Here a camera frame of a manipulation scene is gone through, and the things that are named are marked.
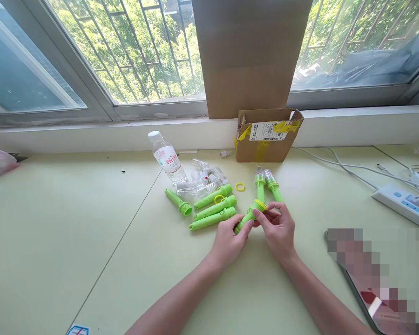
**yellow plastic ring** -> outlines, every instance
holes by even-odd
[[[219,195],[216,195],[215,197],[214,197],[214,203],[215,204],[218,204],[219,202],[217,202],[216,201],[216,199],[219,199],[219,197],[220,197],[220,201],[219,202],[221,202],[225,197],[223,196],[223,195],[221,195],[221,194],[219,194]]]
[[[242,192],[245,190],[245,185],[243,183],[237,183],[235,187],[236,187],[236,190],[238,190],[239,192]]]

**power strip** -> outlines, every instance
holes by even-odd
[[[413,196],[391,184],[379,188],[372,195],[374,199],[419,225],[419,206],[410,202],[410,198]]]

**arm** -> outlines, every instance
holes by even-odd
[[[321,334],[374,335],[298,257],[293,246],[295,222],[286,205],[272,202],[267,209],[264,214],[253,210],[255,227],[263,227],[271,252],[287,272]]]
[[[242,218],[238,214],[220,222],[213,248],[204,260],[153,304],[125,335],[179,335],[223,269],[239,255],[253,227],[250,220],[236,236],[233,229]]]

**bottle label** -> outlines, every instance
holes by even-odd
[[[166,173],[177,171],[182,165],[173,147],[162,147],[155,151],[154,157]]]

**water bottle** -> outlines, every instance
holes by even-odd
[[[159,131],[155,130],[148,134],[150,141],[154,144],[155,159],[162,166],[164,172],[168,175],[171,182],[175,185],[186,181],[186,173],[181,165],[178,156],[172,145],[163,141],[163,136]]]

